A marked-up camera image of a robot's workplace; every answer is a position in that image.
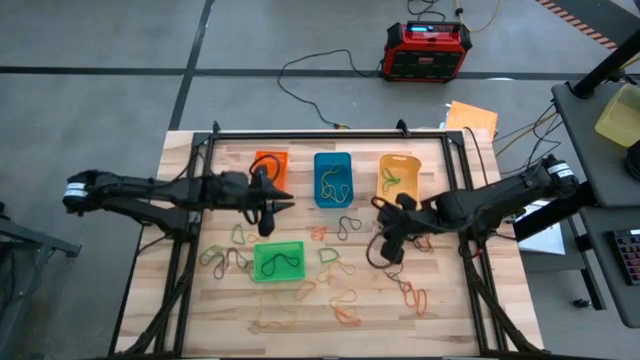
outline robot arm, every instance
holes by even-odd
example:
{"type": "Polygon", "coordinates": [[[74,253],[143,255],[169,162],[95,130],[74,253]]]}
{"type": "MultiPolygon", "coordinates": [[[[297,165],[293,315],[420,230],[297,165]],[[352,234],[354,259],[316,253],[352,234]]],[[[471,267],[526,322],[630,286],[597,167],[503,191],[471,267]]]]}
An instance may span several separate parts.
{"type": "Polygon", "coordinates": [[[68,213],[113,211],[156,224],[169,237],[184,231],[184,219],[178,216],[184,210],[236,210],[251,225],[258,224],[261,236],[268,236],[275,228],[273,215],[294,204],[277,202],[293,196],[276,189],[266,174],[265,166],[257,166],[250,182],[241,172],[161,181],[87,170],[67,179],[62,202],[68,213]],[[164,209],[144,200],[168,201],[176,207],[164,209]]]}
{"type": "Polygon", "coordinates": [[[423,200],[421,210],[416,210],[416,202],[406,194],[396,199],[400,207],[374,198],[386,240],[381,255],[399,264],[403,242],[427,233],[462,232],[466,239],[483,246],[505,216],[540,198],[564,198],[577,189],[578,179],[569,166],[549,155],[518,175],[480,189],[449,191],[423,200]]]}

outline keyboard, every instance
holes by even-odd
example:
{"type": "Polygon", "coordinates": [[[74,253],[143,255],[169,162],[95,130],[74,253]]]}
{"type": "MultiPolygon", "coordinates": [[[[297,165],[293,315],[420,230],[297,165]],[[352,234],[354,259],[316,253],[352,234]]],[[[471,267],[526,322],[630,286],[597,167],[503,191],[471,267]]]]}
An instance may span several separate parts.
{"type": "Polygon", "coordinates": [[[612,231],[616,253],[629,285],[640,285],[640,229],[612,231]]]}

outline plastic bin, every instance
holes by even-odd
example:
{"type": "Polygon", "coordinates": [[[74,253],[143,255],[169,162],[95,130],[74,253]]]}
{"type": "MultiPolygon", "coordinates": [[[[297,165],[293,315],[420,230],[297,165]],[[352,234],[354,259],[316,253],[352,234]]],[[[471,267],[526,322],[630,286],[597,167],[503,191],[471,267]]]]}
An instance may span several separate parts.
{"type": "Polygon", "coordinates": [[[422,163],[409,155],[385,154],[380,157],[376,196],[395,204],[398,194],[407,193],[420,206],[418,174],[422,163]]]}
{"type": "Polygon", "coordinates": [[[256,282],[294,281],[306,276],[302,241],[256,244],[253,260],[256,282]]]}
{"type": "Polygon", "coordinates": [[[596,131],[624,147],[640,140],[640,88],[622,86],[604,108],[596,131]]]}
{"type": "Polygon", "coordinates": [[[321,208],[346,208],[353,201],[349,153],[317,153],[313,158],[314,197],[321,208]]]}
{"type": "MultiPolygon", "coordinates": [[[[272,155],[280,162],[280,172],[278,172],[278,178],[273,182],[273,185],[278,190],[287,191],[287,162],[289,161],[289,153],[286,151],[256,151],[256,159],[259,159],[265,155],[272,155]]],[[[265,165],[267,167],[267,176],[273,180],[273,177],[278,171],[278,164],[275,160],[268,157],[258,162],[259,165],[265,165]]]]}

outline yellow container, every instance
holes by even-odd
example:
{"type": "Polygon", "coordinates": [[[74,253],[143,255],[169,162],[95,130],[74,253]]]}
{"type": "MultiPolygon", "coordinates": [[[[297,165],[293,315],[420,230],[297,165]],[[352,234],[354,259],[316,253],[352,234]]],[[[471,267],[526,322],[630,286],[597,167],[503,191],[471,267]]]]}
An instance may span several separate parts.
{"type": "Polygon", "coordinates": [[[622,86],[604,108],[596,131],[624,147],[640,140],[640,88],[622,86]]]}
{"type": "Polygon", "coordinates": [[[409,155],[385,154],[380,157],[376,196],[395,204],[398,194],[407,193],[420,209],[418,176],[422,163],[409,155]]]}

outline black floor stripe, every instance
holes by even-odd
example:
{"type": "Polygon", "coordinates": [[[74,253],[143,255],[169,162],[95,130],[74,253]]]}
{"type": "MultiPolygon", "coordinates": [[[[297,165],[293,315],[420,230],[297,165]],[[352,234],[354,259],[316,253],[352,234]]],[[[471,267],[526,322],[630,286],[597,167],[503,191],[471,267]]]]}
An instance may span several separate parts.
{"type": "MultiPolygon", "coordinates": [[[[374,70],[362,70],[364,73],[374,70]]],[[[197,69],[194,76],[219,77],[277,77],[280,69],[197,69]]],[[[353,70],[286,70],[284,77],[308,78],[360,78],[353,70]]],[[[580,73],[535,73],[535,72],[460,72],[458,79],[486,80],[492,78],[509,78],[514,80],[580,80],[585,74],[580,73]]]]}
{"type": "MultiPolygon", "coordinates": [[[[184,76],[179,93],[182,94],[178,103],[184,106],[186,92],[192,77],[277,77],[280,69],[187,69],[178,68],[75,68],[75,67],[30,67],[30,66],[0,66],[0,74],[49,74],[49,75],[131,75],[131,76],[184,76]]],[[[353,70],[318,70],[299,69],[286,70],[284,77],[308,78],[360,78],[353,70]]],[[[476,72],[458,73],[458,79],[487,80],[493,78],[509,78],[513,80],[580,80],[585,74],[581,73],[538,73],[538,72],[476,72]]]]}
{"type": "Polygon", "coordinates": [[[180,128],[182,113],[184,112],[184,106],[187,103],[187,96],[189,95],[189,89],[191,88],[191,81],[193,80],[196,65],[198,64],[198,57],[200,56],[200,50],[202,49],[202,41],[204,40],[204,35],[207,32],[207,22],[209,21],[209,16],[213,12],[213,1],[214,0],[207,0],[204,4],[204,8],[202,9],[202,15],[200,16],[198,30],[196,31],[196,36],[193,40],[191,54],[189,54],[187,69],[184,76],[182,77],[180,90],[178,90],[176,103],[173,106],[173,112],[171,113],[171,121],[169,121],[170,131],[178,130],[180,128]]]}
{"type": "Polygon", "coordinates": [[[640,19],[610,0],[551,0],[620,46],[640,29],[640,19]]]}
{"type": "Polygon", "coordinates": [[[179,76],[184,73],[185,69],[178,68],[0,66],[0,74],[179,76]]]}

